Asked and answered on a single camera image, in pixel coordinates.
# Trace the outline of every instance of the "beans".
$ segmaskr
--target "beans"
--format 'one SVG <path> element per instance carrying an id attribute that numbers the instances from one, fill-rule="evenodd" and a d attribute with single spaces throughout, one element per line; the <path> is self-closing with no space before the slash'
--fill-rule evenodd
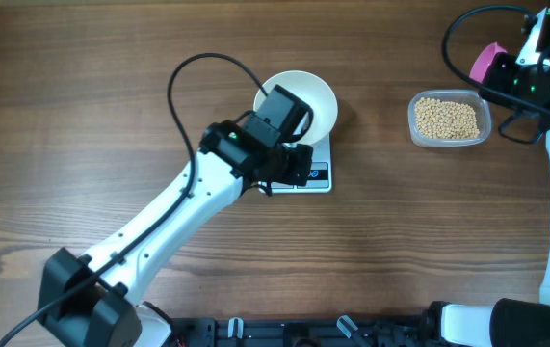
<path id="1" fill-rule="evenodd" d="M 473 139 L 480 135 L 469 105 L 422 97 L 414 105 L 420 133 L 431 139 Z"/>

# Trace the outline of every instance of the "plastic container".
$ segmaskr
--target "plastic container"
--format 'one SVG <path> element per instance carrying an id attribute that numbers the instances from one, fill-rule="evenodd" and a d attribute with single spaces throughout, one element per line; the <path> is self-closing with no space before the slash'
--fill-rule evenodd
<path id="1" fill-rule="evenodd" d="M 416 112 L 414 106 L 421 97 L 434 98 L 440 101 L 454 101 L 471 106 L 476 112 L 476 123 L 480 134 L 473 139 L 430 139 L 423 136 L 418 130 L 416 124 Z M 488 102 L 478 96 L 478 92 L 467 90 L 443 90 L 421 92 L 411 99 L 407 108 L 407 117 L 409 120 L 409 131 L 411 132 L 411 141 L 421 147 L 462 147 L 477 145 L 488 138 L 490 135 L 492 122 L 490 120 L 490 110 Z"/>

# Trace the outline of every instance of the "white scale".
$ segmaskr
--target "white scale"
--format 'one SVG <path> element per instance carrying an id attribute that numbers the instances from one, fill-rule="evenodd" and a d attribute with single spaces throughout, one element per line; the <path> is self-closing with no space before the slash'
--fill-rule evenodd
<path id="1" fill-rule="evenodd" d="M 332 190 L 332 160 L 330 156 L 330 130 L 336 123 L 338 105 L 330 86 L 320 77 L 304 71 L 285 71 L 271 77 L 264 83 L 264 89 L 271 91 L 280 85 L 313 109 L 313 124 L 299 141 L 313 147 L 309 180 L 305 186 L 274 183 L 273 194 L 281 193 L 328 193 Z M 257 110 L 266 97 L 257 91 L 253 110 Z M 302 120 L 295 134 L 300 134 L 307 117 Z"/>

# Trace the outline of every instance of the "wooden surface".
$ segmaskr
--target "wooden surface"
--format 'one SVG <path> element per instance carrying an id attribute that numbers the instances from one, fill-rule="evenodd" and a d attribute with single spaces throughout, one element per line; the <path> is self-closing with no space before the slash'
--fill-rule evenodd
<path id="1" fill-rule="evenodd" d="M 43 262 L 122 227 L 187 161 L 165 89 L 184 58 L 230 54 L 263 80 L 313 72 L 334 89 L 334 190 L 251 191 L 205 225 L 146 298 L 174 317 L 416 313 L 433 300 L 537 300 L 548 255 L 543 145 L 496 133 L 429 149 L 409 138 L 419 92 L 465 88 L 439 44 L 459 0 L 263 2 L 0 9 L 0 336 L 36 307 Z M 540 9 L 542 1 L 519 1 Z M 512 14 L 461 28 L 468 69 Z M 194 144 L 247 110 L 256 90 L 226 62 L 201 61 L 175 86 Z M 492 107 L 494 121 L 507 115 Z M 14 345 L 54 344 L 39 326 Z"/>

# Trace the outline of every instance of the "wood grain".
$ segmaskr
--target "wood grain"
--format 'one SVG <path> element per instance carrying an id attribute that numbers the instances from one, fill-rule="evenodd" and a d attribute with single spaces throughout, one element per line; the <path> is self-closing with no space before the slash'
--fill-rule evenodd
<path id="1" fill-rule="evenodd" d="M 165 98 L 186 57 L 230 54 L 262 79 L 324 78 L 338 99 L 334 190 L 242 196 L 172 258 L 146 298 L 176 317 L 415 313 L 433 300 L 535 301 L 548 255 L 542 145 L 415 146 L 407 104 L 465 88 L 441 36 L 457 0 L 178 3 L 0 9 L 0 336 L 34 310 L 43 262 L 122 227 L 187 161 Z M 540 9 L 541 1 L 515 1 Z M 518 49 L 517 18 L 471 20 L 452 43 Z M 255 89 L 218 61 L 182 72 L 174 100 L 194 143 Z M 494 121 L 507 113 L 492 109 Z M 14 345 L 55 341 L 38 326 Z"/>

